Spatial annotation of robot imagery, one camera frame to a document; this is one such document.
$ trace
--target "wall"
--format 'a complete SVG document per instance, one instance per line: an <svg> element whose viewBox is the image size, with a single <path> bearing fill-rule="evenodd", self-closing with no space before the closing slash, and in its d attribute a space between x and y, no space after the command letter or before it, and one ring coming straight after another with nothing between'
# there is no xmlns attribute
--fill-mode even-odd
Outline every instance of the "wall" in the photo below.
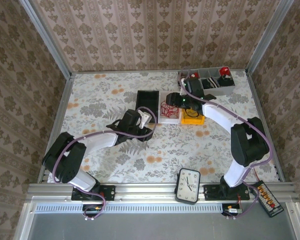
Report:
<svg viewBox="0 0 300 240"><path fill-rule="evenodd" d="M300 198L300 0L252 75L285 176Z"/></svg>
<svg viewBox="0 0 300 240"><path fill-rule="evenodd" d="M32 0L71 71L245 68L279 0Z"/></svg>
<svg viewBox="0 0 300 240"><path fill-rule="evenodd" d="M0 240L37 181L65 79L20 3L0 0Z"/></svg>

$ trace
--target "table surface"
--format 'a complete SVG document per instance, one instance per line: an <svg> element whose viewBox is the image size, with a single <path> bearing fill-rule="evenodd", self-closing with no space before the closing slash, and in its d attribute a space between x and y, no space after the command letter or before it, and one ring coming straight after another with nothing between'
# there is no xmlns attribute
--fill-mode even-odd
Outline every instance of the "table surface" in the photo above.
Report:
<svg viewBox="0 0 300 240"><path fill-rule="evenodd" d="M216 101L244 118L258 116L244 70L232 75L234 91ZM179 92L177 72L77 74L61 132L79 137L104 130L135 109L138 90ZM81 168L103 183L175 183L181 168L200 171L202 183L216 183L232 162L230 146L228 132L208 118L204 125L159 124L151 140L91 152ZM273 160L255 170L265 182L278 181ZM253 171L246 180L256 181Z"/></svg>

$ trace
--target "purple cable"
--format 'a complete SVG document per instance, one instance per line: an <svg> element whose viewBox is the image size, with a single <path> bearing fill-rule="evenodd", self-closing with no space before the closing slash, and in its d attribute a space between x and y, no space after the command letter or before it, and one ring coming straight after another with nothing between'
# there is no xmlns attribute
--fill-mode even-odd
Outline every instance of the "purple cable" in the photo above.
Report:
<svg viewBox="0 0 300 240"><path fill-rule="evenodd" d="M186 78L185 79L188 79L189 77L190 77L190 68L187 68L187 76L186 76ZM207 103L207 104L211 104L211 105L214 105L214 106L216 106L216 107L218 107L218 108L221 108L222 110L224 110L226 113L228 113L228 114L230 114L231 116L233 116L234 118L236 118L236 119L239 119L240 121L242 121L243 123L245 123L245 124L247 124L250 128L252 128L253 130L255 130L263 139L264 139L264 141L266 142L266 144L268 145L268 147L269 147L269 152L270 152L270 154L269 154L269 158L267 159L267 160L265 160L265 161L262 161L262 162L258 162L258 163L254 163L254 164L252 164L250 167L249 167L249 169L245 172L245 174L242 176L242 178L241 178L241 180L242 180L242 183L244 184L244 185L246 185L248 188L252 188L252 189L257 189L257 188L255 188L254 186L252 186L252 185L249 185L248 183L246 183L245 181L244 181L244 179L247 177L247 175L249 174L249 172L250 172L250 170L252 169L252 168L254 168L254 167L256 167L256 166L260 166L260 165L263 165L263 164L267 164L268 162L270 162L270 160L272 159L272 157L273 157L273 149L272 149L272 147L271 147L271 145L270 145L270 141L268 140L268 138L259 130L259 129L257 129L255 126L253 126L251 123L249 123L247 120L245 120L244 118L242 118L242 117L240 117L239 115L237 115L236 113L234 113L234 112L232 112L232 111L230 111L229 109L227 109L226 107L224 107L224 106L221 106L221 105L219 105L219 104L217 104L217 103L215 103L215 102L212 102L212 101L208 101L208 100L205 100L205 99L201 99L201 98L199 98L199 97L196 97L196 96L194 96L194 95L192 95L190 92L188 92L187 90L186 90L186 88L185 88L185 86L183 85L183 83L181 82L181 73L182 72L180 72L179 73L179 75L178 75L178 81L179 81L179 83L180 83L180 87L185 91L185 93L187 94L187 95L189 95L190 97L192 97L193 99L196 99L196 100L199 100L199 101L201 101L201 102L204 102L204 103ZM255 205L255 203L257 202L257 200L258 200L258 198L259 198L259 191L257 190L257 196L255 197L255 199L254 199L254 201L252 202L252 204L243 212L243 213L241 213L240 215L237 215L237 216L235 216L235 218L240 218L240 217L242 217L242 216L244 216L245 214L247 214L251 209L252 209L252 207Z"/></svg>
<svg viewBox="0 0 300 240"><path fill-rule="evenodd" d="M145 109L145 110L148 110L149 113L153 116L154 118L154 127L152 129L151 132L145 134L145 135L142 135L142 136L138 136L138 135L132 135L132 134L129 134L129 133L125 133L125 132L122 132L122 131L113 131L113 130L107 130L107 131L98 131L98 132L93 132L93 133L90 133L90 134L87 134L85 136L80 136L74 140L72 140L71 142L68 143L68 145L62 150L62 152L60 153L59 157L57 158L54 166L53 166L53 170L52 170L52 180L55 184L57 183L60 183L60 181L56 180L56 171L57 171L57 167L61 161L61 158L62 156L65 154L65 152L72 146L72 144L76 143L77 141L80 141L82 139L85 139L85 138L89 138L89 137L92 137L92 136L96 136L96 135L100 135L100 134L121 134L121 135L125 135L125 136L128 136L128 137L132 137L132 138L136 138L136 139L141 139L141 138L146 138L148 136L150 136L151 134L154 133L156 127L157 127L157 118L156 118L156 115L147 107L145 106L141 106L137 109L140 110L140 109ZM101 195L101 194L98 194L98 193L93 193L93 192L88 192L88 191L85 191L77 186L74 186L76 189L78 189L80 192L84 193L84 194L89 194L89 195L94 195L94 196L98 196L102 199L103 201L103 206L101 208L101 210L99 211L99 213L97 215L95 215L94 217L88 217L86 214L86 211L84 211L84 216L87 218L87 219L95 219L97 217L100 216L100 214L104 211L105 207L106 207L106 199Z"/></svg>

